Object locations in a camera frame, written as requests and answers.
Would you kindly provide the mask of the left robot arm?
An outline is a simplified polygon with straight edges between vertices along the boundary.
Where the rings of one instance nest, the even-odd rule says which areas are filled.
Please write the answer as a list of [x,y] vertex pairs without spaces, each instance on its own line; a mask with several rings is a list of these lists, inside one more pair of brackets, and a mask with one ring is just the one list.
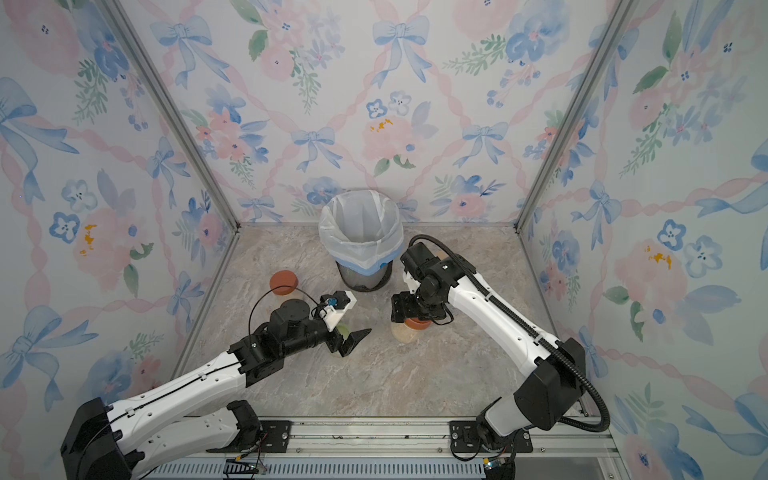
[[371,332],[340,332],[340,320],[355,303],[345,291],[323,296],[315,307],[287,300],[267,322],[197,369],[131,398],[83,403],[60,448],[66,477],[138,479],[203,451],[257,450],[268,435],[248,401],[231,401],[205,416],[193,411],[255,385],[281,370],[289,356],[319,345],[350,355]]

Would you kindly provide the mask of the glass jar with rice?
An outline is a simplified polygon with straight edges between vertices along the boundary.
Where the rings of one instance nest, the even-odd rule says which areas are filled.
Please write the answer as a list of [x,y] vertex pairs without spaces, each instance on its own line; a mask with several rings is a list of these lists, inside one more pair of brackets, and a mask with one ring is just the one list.
[[391,333],[399,343],[411,344],[419,338],[421,331],[412,329],[405,323],[392,323]]

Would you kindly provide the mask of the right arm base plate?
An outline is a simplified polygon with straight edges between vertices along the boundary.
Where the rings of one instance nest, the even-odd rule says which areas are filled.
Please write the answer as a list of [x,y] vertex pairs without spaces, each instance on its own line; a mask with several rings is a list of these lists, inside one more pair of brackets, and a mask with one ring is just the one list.
[[456,454],[533,452],[530,433],[525,429],[500,436],[476,420],[453,420],[448,423],[448,428],[450,449]]

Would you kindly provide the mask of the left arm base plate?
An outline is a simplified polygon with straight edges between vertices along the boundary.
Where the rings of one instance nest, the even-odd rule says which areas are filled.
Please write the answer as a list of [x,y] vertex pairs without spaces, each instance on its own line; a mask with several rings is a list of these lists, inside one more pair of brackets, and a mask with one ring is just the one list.
[[208,449],[207,453],[286,453],[292,426],[289,420],[261,421],[259,427],[238,432],[228,445]]

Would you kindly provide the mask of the red jar lid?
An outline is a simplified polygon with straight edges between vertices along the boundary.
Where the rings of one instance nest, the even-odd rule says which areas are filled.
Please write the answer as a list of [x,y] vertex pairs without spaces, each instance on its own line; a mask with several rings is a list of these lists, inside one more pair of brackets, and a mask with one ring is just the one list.
[[433,322],[431,320],[419,320],[415,318],[407,318],[404,321],[404,325],[415,331],[423,331],[429,328]]

